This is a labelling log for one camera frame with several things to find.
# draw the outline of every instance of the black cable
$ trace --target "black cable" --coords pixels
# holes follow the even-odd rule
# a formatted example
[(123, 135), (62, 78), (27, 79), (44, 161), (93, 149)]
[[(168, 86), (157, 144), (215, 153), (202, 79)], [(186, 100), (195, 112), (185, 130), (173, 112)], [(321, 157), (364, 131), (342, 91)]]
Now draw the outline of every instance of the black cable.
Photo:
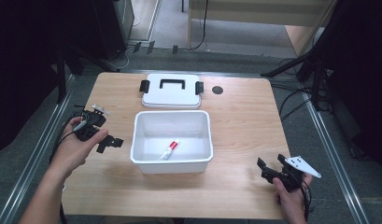
[(71, 132), (71, 133), (68, 133), (68, 134), (66, 134), (63, 138), (62, 138), (62, 140), (60, 140), (60, 142), (59, 142), (59, 145), (63, 142), (63, 140), (66, 138), (66, 137), (68, 137), (70, 134), (72, 134), (72, 133), (75, 133), (75, 132)]
[(275, 83), (272, 83), (271, 86), (273, 88), (278, 88), (278, 89), (287, 90), (287, 91), (296, 91), (296, 90), (299, 90), (299, 88), (296, 88), (296, 87), (285, 86), (285, 85), (275, 84)]
[[(304, 182), (304, 180), (302, 180), (302, 182), (299, 182), (292, 172), (289, 172), (288, 169), (286, 169), (286, 171), (287, 171), (286, 173), (289, 174), (290, 177), (298, 184), (298, 188), (301, 190), (301, 193), (304, 197), (304, 220), (307, 222), (309, 218), (309, 209), (310, 209), (310, 204), (312, 200), (311, 190), (309, 186), (306, 184), (306, 182)], [(309, 197), (307, 197), (305, 190), (309, 192)]]
[(125, 56), (125, 58), (126, 58), (126, 64), (125, 65), (122, 65), (122, 66), (117, 66), (117, 65), (115, 65), (115, 64), (113, 64), (113, 63), (111, 63), (111, 62), (109, 62), (108, 60), (106, 60), (106, 62), (109, 64), (109, 65), (111, 65), (112, 67), (114, 67), (115, 69), (123, 69), (123, 68), (125, 68), (125, 67), (127, 67), (129, 64), (130, 64), (130, 59), (129, 59), (129, 56), (127, 56), (127, 50), (129, 50), (129, 49), (133, 49), (134, 47), (129, 47), (129, 48), (127, 48), (125, 51), (124, 51), (124, 56)]
[(296, 106), (294, 109), (291, 110), (291, 112), (289, 112), (288, 114), (284, 115), (282, 118), (281, 118), (281, 121), (284, 121), (287, 117), (289, 117), (292, 113), (294, 113), (295, 111), (299, 110), (303, 105), (305, 105), (307, 102), (309, 102), (310, 99), (307, 99), (305, 100), (303, 103), (301, 103), (300, 105)]
[(70, 117), (68, 118), (64, 125), (62, 126), (62, 129), (59, 131), (57, 137), (56, 137), (56, 141), (54, 142), (54, 145), (53, 145), (53, 150), (51, 151), (51, 154), (50, 154), (50, 160), (49, 160), (49, 164), (51, 163), (51, 161), (53, 160), (53, 157), (54, 157), (54, 154), (56, 154), (56, 151), (57, 151), (57, 148), (59, 147), (59, 142), (61, 143), (61, 139), (60, 137), (62, 136), (63, 132), (64, 132), (64, 129), (65, 127), (68, 125), (69, 121), (71, 121), (73, 117)]
[[(323, 83), (321, 88), (318, 89), (318, 93), (317, 93), (317, 96), (316, 96), (316, 101), (317, 101), (317, 104), (318, 104), (318, 111), (322, 111), (322, 112), (332, 112), (332, 108), (331, 108), (331, 104), (330, 104), (330, 95), (329, 95), (329, 91), (328, 91), (328, 86), (327, 85), (324, 85), (324, 82), (321, 82)], [(327, 104), (327, 106), (325, 106), (325, 108), (321, 107), (319, 105), (319, 103), (325, 103)]]
[(64, 209), (63, 209), (63, 203), (60, 203), (60, 220), (62, 221), (62, 224), (67, 224)]
[[(208, 11), (208, 0), (205, 0), (205, 20), (207, 19), (207, 11)], [(205, 42), (205, 20), (204, 20), (204, 23), (203, 23), (203, 38), (202, 38), (202, 41), (200, 42), (200, 44), (197, 47), (191, 48), (189, 50), (199, 49), (200, 46), (202, 46), (203, 42)]]
[(304, 61), (305, 61), (306, 63), (310, 64), (310, 65), (313, 65), (313, 66), (318, 65), (319, 62), (312, 63), (312, 62), (309, 60), (309, 58), (310, 58), (309, 54), (310, 54), (310, 52), (307, 52), (307, 53), (304, 54), (304, 57), (303, 57), (303, 58), (304, 58)]
[(301, 88), (301, 89), (298, 89), (298, 90), (294, 91), (294, 92), (291, 93), (290, 95), (288, 95), (288, 96), (284, 99), (283, 103), (281, 104), (280, 109), (278, 110), (278, 115), (281, 115), (281, 112), (282, 112), (282, 110), (283, 110), (284, 104), (289, 100), (289, 98), (291, 98), (291, 96), (293, 96), (294, 94), (296, 94), (297, 92), (300, 92), (300, 91), (301, 91), (301, 92), (311, 92), (311, 89), (310, 89), (310, 88)]

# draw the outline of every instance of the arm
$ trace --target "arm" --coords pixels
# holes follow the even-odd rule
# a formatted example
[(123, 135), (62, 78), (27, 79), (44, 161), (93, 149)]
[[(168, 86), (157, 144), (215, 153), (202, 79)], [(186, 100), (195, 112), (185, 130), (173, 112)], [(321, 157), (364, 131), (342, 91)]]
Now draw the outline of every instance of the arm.
[[(79, 122), (80, 118), (71, 119), (64, 129), (63, 136), (71, 133), (72, 126)], [(22, 215), (20, 223), (58, 222), (64, 181), (72, 171), (85, 163), (92, 148), (107, 135), (107, 130), (101, 130), (87, 142), (81, 142), (73, 133), (63, 140), (50, 167), (42, 177), (33, 199)]]
[[(304, 182), (307, 186), (312, 182), (312, 175), (305, 175)], [(304, 224), (304, 195), (300, 189), (288, 192), (280, 179), (274, 178), (276, 187), (276, 200), (281, 204), (281, 213), (289, 224)]]

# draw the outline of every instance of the black round hole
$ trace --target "black round hole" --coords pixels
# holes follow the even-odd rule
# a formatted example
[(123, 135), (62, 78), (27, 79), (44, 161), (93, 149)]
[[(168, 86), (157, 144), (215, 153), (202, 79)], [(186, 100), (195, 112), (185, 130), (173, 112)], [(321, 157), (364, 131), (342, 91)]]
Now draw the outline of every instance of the black round hole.
[(222, 94), (223, 93), (223, 88), (220, 86), (215, 86), (213, 87), (213, 92), (216, 94)]

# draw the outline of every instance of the gray floor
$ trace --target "gray floor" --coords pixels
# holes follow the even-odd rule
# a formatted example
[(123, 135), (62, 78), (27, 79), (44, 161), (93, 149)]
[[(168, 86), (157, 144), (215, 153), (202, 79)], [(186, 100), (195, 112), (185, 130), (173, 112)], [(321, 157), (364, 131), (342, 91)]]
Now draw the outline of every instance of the gray floor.
[[(180, 12), (180, 1), (170, 5), (175, 10)], [(154, 27), (152, 38), (158, 40), (159, 20)], [(165, 36), (174, 36), (165, 31)], [(286, 39), (285, 34), (281, 34), (279, 39)], [(214, 46), (214, 38), (208, 38), (207, 46)], [(173, 55), (170, 50), (155, 49), (151, 54), (147, 54), (146, 49), (141, 49), (137, 53), (128, 51), (129, 63), (128, 66), (121, 69), (121, 72), (138, 71), (147, 73), (149, 70), (159, 71), (191, 71), (194, 73), (207, 72), (221, 75), (232, 74), (237, 77), (255, 77), (258, 78), (260, 73), (268, 72), (279, 66), (283, 58), (288, 58), (286, 49), (283, 48), (283, 53), (271, 47), (261, 51), (255, 51), (254, 54), (240, 54), (240, 52), (228, 53), (224, 49), (203, 51), (186, 51), (182, 50), (178, 54)], [(126, 57), (122, 54), (115, 65), (127, 64)], [(85, 104), (92, 85), (102, 70), (95, 65), (84, 62), (86, 70), (83, 76), (69, 78), (73, 88), (68, 97), (68, 103), (63, 111), (63, 115), (59, 118), (58, 124), (74, 110), (72, 105)], [(299, 87), (299, 83), (294, 78), (294, 75), (283, 74), (272, 78), (274, 84), (281, 84)], [(273, 88), (276, 98), (277, 108), (281, 106), (284, 99), (292, 93), (292, 91)], [(55, 113), (57, 90), (53, 91), (45, 102), (39, 107), (34, 115), (29, 119), (26, 125), (21, 130), (21, 133), (14, 142), (0, 152), (0, 215), (6, 212), (7, 206), (14, 205), (12, 212), (7, 216), (0, 217), (0, 223), (17, 223), (23, 209), (28, 204), (33, 195), (35, 187), (48, 167), (48, 157), (51, 151), (52, 139), (46, 143), (44, 147), (40, 146), (39, 138), (44, 132), (46, 125), (49, 123), (50, 116)], [(304, 96), (301, 93), (292, 96), (285, 104), (283, 115), (290, 112), (295, 106), (304, 102)], [(382, 167), (376, 162), (357, 161), (351, 157), (347, 140), (341, 133), (340, 127), (336, 123), (333, 115), (329, 112), (319, 112), (322, 116), (324, 125), (328, 130), (332, 143), (335, 147), (340, 162), (344, 166), (344, 170), (349, 177), (350, 184), (354, 188), (358, 199), (361, 201), (361, 207), (366, 213), (370, 223), (382, 223)], [(301, 155), (321, 174), (321, 179), (314, 180), (311, 190), (313, 194), (312, 206), (314, 212), (310, 214), (309, 223), (357, 223), (353, 217), (352, 210), (348, 205), (348, 198), (343, 191), (343, 186), (338, 181), (340, 176), (335, 171), (337, 167), (332, 166), (330, 152), (321, 140), (321, 133), (318, 131), (313, 121), (310, 111), (307, 106), (301, 107), (300, 110), (290, 115), (283, 121), (283, 129), (288, 141), (290, 153), (293, 156)], [(57, 133), (57, 124), (52, 127), (52, 138), (54, 139)], [(33, 174), (29, 185), (22, 188), (16, 188), (16, 183), (21, 177), (21, 172), (27, 166), (30, 158), (33, 158), (33, 152), (41, 152), (40, 161), (35, 161), (37, 169)], [(9, 196), (19, 196), (19, 199), (8, 200)], [(69, 223), (100, 223), (101, 217), (88, 216), (69, 216)], [(280, 220), (251, 220), (250, 223), (283, 223)]]
[[(134, 11), (148, 15), (154, 1), (133, 1), (137, 6)], [(149, 41), (155, 41), (156, 48), (171, 49), (177, 45), (181, 49), (188, 46), (188, 1), (185, 1), (185, 12), (181, 12), (180, 1), (161, 0), (157, 8), (158, 15), (153, 23)], [(147, 30), (147, 27), (134, 27)], [(203, 21), (192, 20), (191, 46), (196, 47), (203, 38)], [(205, 25), (205, 41), (197, 50), (242, 55), (261, 55), (278, 58), (295, 57), (295, 51), (284, 25), (260, 24), (249, 22), (208, 21)]]
[(132, 5), (134, 24), (130, 39), (133, 41), (148, 42), (152, 35), (156, 16), (159, 12), (160, 0), (136, 0), (132, 1)]

